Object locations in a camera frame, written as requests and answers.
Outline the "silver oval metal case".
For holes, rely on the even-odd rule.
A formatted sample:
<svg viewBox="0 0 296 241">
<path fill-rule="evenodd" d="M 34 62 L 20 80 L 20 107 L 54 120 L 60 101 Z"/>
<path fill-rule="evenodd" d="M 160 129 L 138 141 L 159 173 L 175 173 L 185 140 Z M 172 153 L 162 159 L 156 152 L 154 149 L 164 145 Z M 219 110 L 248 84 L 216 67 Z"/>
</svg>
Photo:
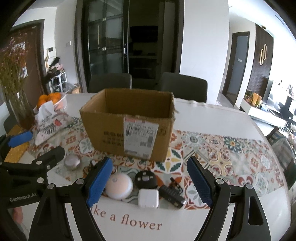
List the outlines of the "silver oval metal case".
<svg viewBox="0 0 296 241">
<path fill-rule="evenodd" d="M 64 166 L 70 171 L 77 169 L 80 164 L 81 159 L 74 154 L 67 155 L 64 159 Z"/>
</svg>

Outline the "black power adapter with cable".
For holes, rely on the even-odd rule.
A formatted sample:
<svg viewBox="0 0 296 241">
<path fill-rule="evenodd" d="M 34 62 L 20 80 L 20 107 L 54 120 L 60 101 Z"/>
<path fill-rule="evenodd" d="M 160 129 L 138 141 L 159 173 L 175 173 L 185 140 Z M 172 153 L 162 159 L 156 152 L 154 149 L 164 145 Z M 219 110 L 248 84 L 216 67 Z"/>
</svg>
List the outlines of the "black power adapter with cable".
<svg viewBox="0 0 296 241">
<path fill-rule="evenodd" d="M 86 176 L 89 174 L 89 172 L 92 170 L 92 168 L 98 163 L 96 160 L 91 160 L 88 166 L 85 166 L 82 170 L 83 172 L 83 178 L 86 178 Z M 116 166 L 113 166 L 112 174 L 115 174 L 118 171 L 118 168 Z"/>
</svg>

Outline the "peach round night light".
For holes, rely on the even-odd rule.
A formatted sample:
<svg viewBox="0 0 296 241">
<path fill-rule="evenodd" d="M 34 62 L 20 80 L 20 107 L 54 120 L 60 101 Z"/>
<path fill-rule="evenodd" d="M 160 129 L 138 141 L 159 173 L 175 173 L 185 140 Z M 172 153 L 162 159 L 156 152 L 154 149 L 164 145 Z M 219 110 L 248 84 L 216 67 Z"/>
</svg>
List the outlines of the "peach round night light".
<svg viewBox="0 0 296 241">
<path fill-rule="evenodd" d="M 105 192 L 114 200 L 121 200 L 129 197 L 133 191 L 132 179 L 125 173 L 115 173 L 109 177 Z"/>
</svg>

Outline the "white square power adapter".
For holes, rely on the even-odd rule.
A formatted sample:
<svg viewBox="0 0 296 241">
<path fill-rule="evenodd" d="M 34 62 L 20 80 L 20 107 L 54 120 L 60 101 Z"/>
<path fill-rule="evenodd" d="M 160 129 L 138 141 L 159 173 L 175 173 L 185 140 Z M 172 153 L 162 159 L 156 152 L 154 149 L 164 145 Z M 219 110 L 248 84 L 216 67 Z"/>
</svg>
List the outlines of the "white square power adapter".
<svg viewBox="0 0 296 241">
<path fill-rule="evenodd" d="M 159 191 L 157 189 L 140 189 L 137 204 L 141 208 L 158 208 Z"/>
</svg>

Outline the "woven yellow placemat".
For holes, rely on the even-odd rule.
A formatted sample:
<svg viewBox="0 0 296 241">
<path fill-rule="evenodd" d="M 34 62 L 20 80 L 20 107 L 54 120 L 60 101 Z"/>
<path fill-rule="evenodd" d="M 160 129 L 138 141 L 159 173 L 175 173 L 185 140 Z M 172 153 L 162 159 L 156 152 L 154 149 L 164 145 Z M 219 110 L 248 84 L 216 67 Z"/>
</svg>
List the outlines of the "woven yellow placemat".
<svg viewBox="0 0 296 241">
<path fill-rule="evenodd" d="M 5 162 L 18 163 L 29 147 L 29 141 L 32 139 L 33 134 L 30 131 L 24 131 L 19 125 L 14 125 L 8 132 L 8 153 L 5 157 Z"/>
</svg>

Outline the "glass vase dried flowers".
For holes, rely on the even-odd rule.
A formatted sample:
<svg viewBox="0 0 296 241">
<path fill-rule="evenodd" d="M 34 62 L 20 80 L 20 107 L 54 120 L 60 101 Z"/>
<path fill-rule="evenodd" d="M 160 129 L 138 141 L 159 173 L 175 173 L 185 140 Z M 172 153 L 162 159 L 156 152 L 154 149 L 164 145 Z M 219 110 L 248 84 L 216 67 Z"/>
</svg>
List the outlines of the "glass vase dried flowers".
<svg viewBox="0 0 296 241">
<path fill-rule="evenodd" d="M 1 87 L 17 122 L 24 130 L 30 130 L 35 123 L 33 110 L 23 89 L 28 76 L 26 57 L 29 46 L 25 34 L 10 37 L 1 48 Z"/>
</svg>

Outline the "floral fabric tissue cover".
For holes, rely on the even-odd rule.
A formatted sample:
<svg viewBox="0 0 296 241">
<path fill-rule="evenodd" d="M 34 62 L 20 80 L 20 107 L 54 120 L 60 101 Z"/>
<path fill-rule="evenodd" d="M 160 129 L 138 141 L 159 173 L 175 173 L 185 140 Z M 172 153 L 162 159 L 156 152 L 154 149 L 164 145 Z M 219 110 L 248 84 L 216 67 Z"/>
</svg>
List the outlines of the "floral fabric tissue cover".
<svg viewBox="0 0 296 241">
<path fill-rule="evenodd" d="M 53 102 L 48 101 L 40 106 L 35 120 L 37 123 L 35 145 L 39 146 L 73 123 L 74 118 L 63 111 L 54 111 Z"/>
</svg>

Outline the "white basket of oranges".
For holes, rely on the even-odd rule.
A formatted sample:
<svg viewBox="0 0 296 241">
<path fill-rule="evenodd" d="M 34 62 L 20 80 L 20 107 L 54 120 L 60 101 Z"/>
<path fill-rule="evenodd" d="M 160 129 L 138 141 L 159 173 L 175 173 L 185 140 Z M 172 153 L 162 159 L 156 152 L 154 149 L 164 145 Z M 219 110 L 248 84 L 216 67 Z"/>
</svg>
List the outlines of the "white basket of oranges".
<svg viewBox="0 0 296 241">
<path fill-rule="evenodd" d="M 46 102 L 52 102 L 54 111 L 64 110 L 67 106 L 66 94 L 60 92 L 50 93 L 49 95 L 43 94 L 39 97 L 37 105 L 34 107 L 33 112 L 38 113 L 39 108 Z"/>
</svg>

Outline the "patterned table runner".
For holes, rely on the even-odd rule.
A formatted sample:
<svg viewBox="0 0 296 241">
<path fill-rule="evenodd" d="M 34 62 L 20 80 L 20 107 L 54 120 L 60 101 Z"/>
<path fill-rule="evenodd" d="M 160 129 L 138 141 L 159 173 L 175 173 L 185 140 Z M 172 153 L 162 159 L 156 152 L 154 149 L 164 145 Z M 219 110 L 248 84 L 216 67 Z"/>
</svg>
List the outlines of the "patterned table runner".
<svg viewBox="0 0 296 241">
<path fill-rule="evenodd" d="M 73 123 L 41 145 L 31 141 L 28 152 L 38 157 L 57 146 L 63 147 L 66 154 L 74 154 L 81 159 L 80 167 L 74 171 L 67 170 L 63 163 L 55 168 L 57 174 L 69 181 L 85 177 L 90 162 L 98 162 L 105 157 L 104 152 L 93 148 L 80 118 L 74 118 Z M 246 138 L 174 130 L 164 162 L 118 155 L 111 155 L 110 158 L 114 172 L 125 173 L 130 178 L 148 170 L 154 172 L 159 186 L 177 182 L 181 196 L 186 200 L 184 209 L 205 209 L 206 204 L 201 201 L 187 172 L 187 161 L 192 156 L 214 177 L 230 185 L 253 185 L 259 197 L 284 186 L 284 178 L 272 149 L 263 141 Z"/>
</svg>

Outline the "black rectangular clip device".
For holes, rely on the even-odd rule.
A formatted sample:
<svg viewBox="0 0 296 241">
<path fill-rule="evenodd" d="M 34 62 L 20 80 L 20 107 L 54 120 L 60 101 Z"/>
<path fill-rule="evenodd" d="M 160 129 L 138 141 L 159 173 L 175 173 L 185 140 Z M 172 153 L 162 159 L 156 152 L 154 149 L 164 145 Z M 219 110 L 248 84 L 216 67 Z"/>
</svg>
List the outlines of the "black rectangular clip device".
<svg viewBox="0 0 296 241">
<path fill-rule="evenodd" d="M 174 207 L 180 209 L 186 204 L 186 199 L 182 197 L 183 189 L 179 183 L 173 178 L 170 178 L 168 186 L 162 185 L 159 188 L 159 195 Z"/>
</svg>

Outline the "white shoe rack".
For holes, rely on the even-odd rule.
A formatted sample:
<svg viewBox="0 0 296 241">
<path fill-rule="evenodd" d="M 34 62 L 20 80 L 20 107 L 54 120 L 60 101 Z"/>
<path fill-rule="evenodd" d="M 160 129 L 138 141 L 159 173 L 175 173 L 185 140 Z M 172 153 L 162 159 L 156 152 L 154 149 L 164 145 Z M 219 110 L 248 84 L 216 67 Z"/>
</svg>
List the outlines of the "white shoe rack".
<svg viewBox="0 0 296 241">
<path fill-rule="evenodd" d="M 46 76 L 44 79 L 46 92 L 48 94 L 54 92 L 65 92 L 65 83 L 67 82 L 66 71 L 60 64 L 60 57 L 53 60 L 47 56 L 45 58 Z"/>
</svg>

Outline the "dark dining chair left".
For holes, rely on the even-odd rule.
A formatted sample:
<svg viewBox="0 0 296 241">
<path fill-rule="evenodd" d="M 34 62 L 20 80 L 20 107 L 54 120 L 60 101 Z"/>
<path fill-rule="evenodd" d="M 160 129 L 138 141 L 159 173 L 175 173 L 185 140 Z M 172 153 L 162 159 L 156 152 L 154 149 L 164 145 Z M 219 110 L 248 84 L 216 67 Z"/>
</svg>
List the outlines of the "dark dining chair left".
<svg viewBox="0 0 296 241">
<path fill-rule="evenodd" d="M 107 73 L 93 75 L 89 81 L 88 92 L 97 93 L 106 88 L 132 88 L 132 76 L 128 73 Z"/>
</svg>

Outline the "dark dining chair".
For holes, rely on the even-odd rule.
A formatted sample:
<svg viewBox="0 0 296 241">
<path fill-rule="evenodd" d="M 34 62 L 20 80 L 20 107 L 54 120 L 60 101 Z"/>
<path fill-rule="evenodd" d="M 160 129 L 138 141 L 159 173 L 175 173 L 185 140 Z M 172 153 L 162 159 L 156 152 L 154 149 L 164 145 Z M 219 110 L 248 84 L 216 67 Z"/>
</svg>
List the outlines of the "dark dining chair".
<svg viewBox="0 0 296 241">
<path fill-rule="evenodd" d="M 89 81 L 88 92 L 97 93 L 106 88 L 132 88 L 132 76 L 128 73 L 107 73 L 93 75 Z"/>
<path fill-rule="evenodd" d="M 165 72 L 159 80 L 158 89 L 171 92 L 176 98 L 207 102 L 208 83 L 201 78 Z"/>
</svg>

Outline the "brown cardboard box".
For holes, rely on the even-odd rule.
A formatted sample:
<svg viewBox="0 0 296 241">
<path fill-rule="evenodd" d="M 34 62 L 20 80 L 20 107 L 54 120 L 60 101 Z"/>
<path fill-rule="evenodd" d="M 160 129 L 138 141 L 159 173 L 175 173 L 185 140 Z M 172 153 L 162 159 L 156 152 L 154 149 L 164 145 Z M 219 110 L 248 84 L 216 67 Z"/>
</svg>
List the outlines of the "brown cardboard box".
<svg viewBox="0 0 296 241">
<path fill-rule="evenodd" d="M 86 133 L 101 152 L 164 162 L 175 121 L 171 92 L 107 88 L 80 109 Z"/>
</svg>

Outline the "dark dining chair right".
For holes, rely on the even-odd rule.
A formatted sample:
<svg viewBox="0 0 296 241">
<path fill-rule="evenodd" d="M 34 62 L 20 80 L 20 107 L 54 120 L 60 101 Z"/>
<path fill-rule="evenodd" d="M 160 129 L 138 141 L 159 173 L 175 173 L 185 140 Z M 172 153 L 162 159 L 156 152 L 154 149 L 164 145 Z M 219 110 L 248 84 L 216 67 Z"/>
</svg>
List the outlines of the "dark dining chair right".
<svg viewBox="0 0 296 241">
<path fill-rule="evenodd" d="M 208 83 L 201 78 L 165 72 L 159 80 L 158 89 L 171 92 L 176 98 L 207 102 Z"/>
</svg>

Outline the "black glass cabinet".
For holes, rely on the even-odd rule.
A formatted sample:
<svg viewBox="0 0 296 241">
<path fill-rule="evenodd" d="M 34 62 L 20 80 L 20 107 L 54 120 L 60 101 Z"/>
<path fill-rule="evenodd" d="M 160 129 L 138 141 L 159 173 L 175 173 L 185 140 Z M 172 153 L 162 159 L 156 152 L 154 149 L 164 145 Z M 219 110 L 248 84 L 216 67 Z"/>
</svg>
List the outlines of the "black glass cabinet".
<svg viewBox="0 0 296 241">
<path fill-rule="evenodd" d="M 132 87 L 154 89 L 165 72 L 179 73 L 184 1 L 78 1 L 75 57 L 88 92 L 94 76 L 126 73 Z"/>
</svg>

